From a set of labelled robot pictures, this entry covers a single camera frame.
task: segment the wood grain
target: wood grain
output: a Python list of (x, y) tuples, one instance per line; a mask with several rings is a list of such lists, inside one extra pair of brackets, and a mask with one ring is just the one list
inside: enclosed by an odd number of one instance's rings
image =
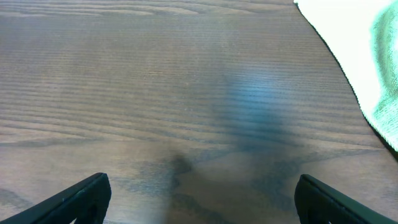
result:
[(255, 14), (292, 6), (291, 0), (2, 0), (0, 16)]
[[(398, 220), (397, 163), (311, 26), (287, 2), (228, 2), (253, 14), (1, 1), (0, 218), (106, 172), (107, 223), (298, 223), (308, 173)], [(36, 13), (57, 15), (20, 17)]]

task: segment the black plastic piece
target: black plastic piece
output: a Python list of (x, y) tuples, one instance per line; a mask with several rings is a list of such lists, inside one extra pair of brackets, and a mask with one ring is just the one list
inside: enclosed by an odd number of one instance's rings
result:
[(308, 174), (301, 175), (294, 201), (301, 224), (398, 224)]
[(0, 224), (103, 223), (110, 200), (108, 176), (97, 173)]

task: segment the wooden surface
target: wooden surface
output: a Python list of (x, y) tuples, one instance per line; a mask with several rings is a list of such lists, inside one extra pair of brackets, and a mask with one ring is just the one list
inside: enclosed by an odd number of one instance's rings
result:
[(106, 172), (107, 223), (299, 223), (303, 173), (398, 220), (397, 162), (290, 0), (73, 2), (0, 1), (0, 219)]

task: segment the cloth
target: cloth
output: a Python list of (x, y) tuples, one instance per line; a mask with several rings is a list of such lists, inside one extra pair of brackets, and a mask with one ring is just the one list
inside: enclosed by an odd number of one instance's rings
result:
[(398, 1), (294, 2), (341, 65), (364, 117), (398, 151)]

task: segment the wooden table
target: wooden table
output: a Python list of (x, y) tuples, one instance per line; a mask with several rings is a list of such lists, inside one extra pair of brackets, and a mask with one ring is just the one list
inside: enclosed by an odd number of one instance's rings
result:
[(0, 219), (106, 172), (107, 223), (299, 223), (304, 173), (398, 220), (397, 162), (290, 0), (0, 15)]

